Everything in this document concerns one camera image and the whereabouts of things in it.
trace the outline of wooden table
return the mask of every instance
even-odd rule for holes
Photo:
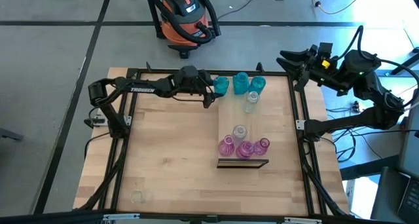
[[[126,68],[111,68],[110,78],[125,76]],[[162,74],[144,73],[155,80]],[[138,94],[117,210],[176,214],[306,216],[307,207],[286,77],[275,77],[263,96],[264,136],[270,139],[270,162],[261,169],[216,169],[218,106],[178,102],[152,94]],[[302,116],[297,93],[299,115]],[[320,88],[306,87],[310,118],[327,118]],[[119,101],[114,102],[115,109]],[[107,132],[95,128],[92,136]],[[83,205],[103,180],[111,138],[90,143],[74,207]],[[316,143],[321,180],[333,200],[348,213],[335,148]],[[316,189],[312,196],[319,213]],[[110,207],[113,183],[105,207]]]

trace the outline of orange shop vacuum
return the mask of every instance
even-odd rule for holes
[[[179,51],[182,59],[191,50],[221,35],[217,15],[210,0],[147,0],[158,38],[166,38],[169,48]],[[160,25],[156,7],[160,10]],[[208,10],[212,28],[208,25]]]

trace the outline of glass cup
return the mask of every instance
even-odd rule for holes
[[[270,142],[266,138],[262,138],[260,141],[255,142],[255,154],[264,155],[268,151]]]
[[[218,152],[223,156],[230,156],[234,152],[233,137],[227,135],[222,141],[218,144]]]
[[[244,105],[245,113],[253,113],[257,102],[259,101],[259,94],[257,92],[249,92],[246,97],[246,104]]]
[[[236,149],[236,155],[239,159],[250,159],[253,154],[254,146],[250,141],[243,141]]]

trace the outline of gray floor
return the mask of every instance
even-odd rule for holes
[[[211,0],[218,15],[238,8],[247,0]],[[341,0],[324,0],[327,10],[337,10]],[[0,20],[96,20],[103,0],[0,0]],[[411,42],[403,27],[403,11],[417,8],[390,6],[400,0],[359,0],[343,13],[328,16],[310,6],[310,0],[257,0],[224,21],[367,22],[363,49],[382,58],[402,62],[409,57]],[[105,15],[108,21],[149,21],[145,0],[111,0]],[[91,130],[83,124],[88,110],[86,87],[105,77],[109,67],[179,68],[193,64],[203,69],[254,69],[262,62],[267,70],[280,70],[275,59],[280,50],[304,50],[311,44],[334,42],[340,54],[356,28],[249,27],[223,26],[214,42],[180,60],[165,40],[155,38],[153,27],[103,27],[84,82],[64,153],[54,180],[46,212],[71,209],[83,165],[83,147]],[[0,215],[30,212],[38,183],[45,170],[58,134],[77,75],[86,54],[93,27],[0,26],[0,127],[24,134],[23,142],[0,140]],[[393,68],[387,65],[383,69]],[[388,88],[408,88],[410,79],[384,79]],[[327,107],[348,105],[351,96],[336,99],[322,89]],[[390,156],[397,146],[386,146],[394,136],[369,137],[376,152]],[[342,164],[377,159],[362,139],[355,157]],[[350,138],[339,147],[350,146]]]

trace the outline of blue plastic cup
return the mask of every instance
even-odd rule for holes
[[[228,86],[230,82],[226,77],[216,77],[214,79],[214,89],[215,93],[219,93],[225,96],[227,94]]]
[[[249,86],[249,92],[256,91],[260,95],[265,85],[266,85],[266,80],[264,79],[264,77],[261,77],[261,76],[254,77],[251,80],[251,84]]]
[[[241,95],[247,92],[249,88],[249,76],[246,73],[238,73],[233,77],[234,93]]]

